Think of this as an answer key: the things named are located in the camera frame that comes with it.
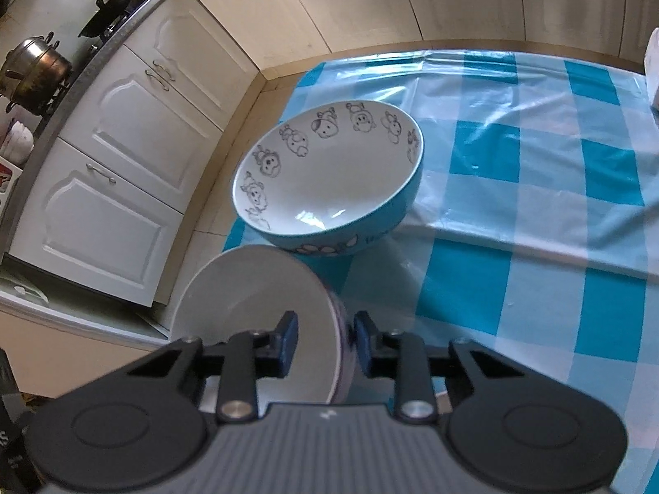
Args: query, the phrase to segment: tablecloth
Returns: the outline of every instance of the tablecloth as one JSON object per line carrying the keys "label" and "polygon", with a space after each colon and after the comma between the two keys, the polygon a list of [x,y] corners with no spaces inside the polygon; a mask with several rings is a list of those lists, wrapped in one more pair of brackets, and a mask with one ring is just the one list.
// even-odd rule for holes
{"label": "tablecloth", "polygon": [[[659,127],[645,78],[517,52],[385,54],[315,67],[281,120],[355,98],[418,122],[421,189],[373,247],[301,259],[381,329],[470,336],[606,402],[629,432],[614,487],[659,492]],[[225,248],[264,242],[238,220]],[[391,393],[357,371],[349,400]]]}

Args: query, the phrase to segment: beige floor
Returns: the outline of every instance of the beige floor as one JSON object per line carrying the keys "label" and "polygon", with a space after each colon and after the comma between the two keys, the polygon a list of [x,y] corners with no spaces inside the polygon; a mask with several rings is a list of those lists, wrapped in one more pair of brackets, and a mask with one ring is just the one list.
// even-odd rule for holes
{"label": "beige floor", "polygon": [[277,124],[301,76],[295,74],[267,82],[249,112],[195,226],[170,302],[154,314],[158,323],[166,329],[170,328],[180,297],[194,274],[222,252],[236,219],[231,204],[231,181],[238,164],[253,144]]}

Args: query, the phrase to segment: kitchen wall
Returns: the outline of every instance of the kitchen wall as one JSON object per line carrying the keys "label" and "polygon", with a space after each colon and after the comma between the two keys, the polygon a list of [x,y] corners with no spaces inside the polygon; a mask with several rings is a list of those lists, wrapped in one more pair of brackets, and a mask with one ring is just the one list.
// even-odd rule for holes
{"label": "kitchen wall", "polygon": [[[47,35],[49,31],[54,31],[55,39],[61,41],[58,51],[75,64],[93,41],[78,39],[78,34],[97,10],[96,0],[14,0],[7,14],[0,18],[0,64],[7,52],[25,38]],[[0,137],[4,136],[10,118],[16,114],[34,130],[39,117],[20,108],[14,108],[12,114],[6,115],[7,104],[7,99],[0,97]]]}

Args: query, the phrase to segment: cooking pot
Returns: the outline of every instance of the cooking pot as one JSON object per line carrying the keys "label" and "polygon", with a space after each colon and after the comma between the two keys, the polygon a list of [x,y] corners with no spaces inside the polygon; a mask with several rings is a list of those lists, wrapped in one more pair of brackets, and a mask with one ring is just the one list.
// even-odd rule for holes
{"label": "cooking pot", "polygon": [[7,54],[0,69],[0,95],[9,98],[7,113],[15,104],[42,115],[60,84],[68,77],[71,63],[57,53],[59,41],[51,31],[44,39],[30,37]]}

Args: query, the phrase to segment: screw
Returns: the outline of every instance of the screw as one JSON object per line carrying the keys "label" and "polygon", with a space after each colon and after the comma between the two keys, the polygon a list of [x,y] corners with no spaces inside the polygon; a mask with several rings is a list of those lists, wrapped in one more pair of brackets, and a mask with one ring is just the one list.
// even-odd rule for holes
{"label": "screw", "polygon": [[423,419],[431,415],[434,409],[427,401],[406,401],[401,410],[411,419]]}
{"label": "screw", "polygon": [[252,406],[246,401],[227,401],[220,411],[231,419],[242,419],[252,414]]}

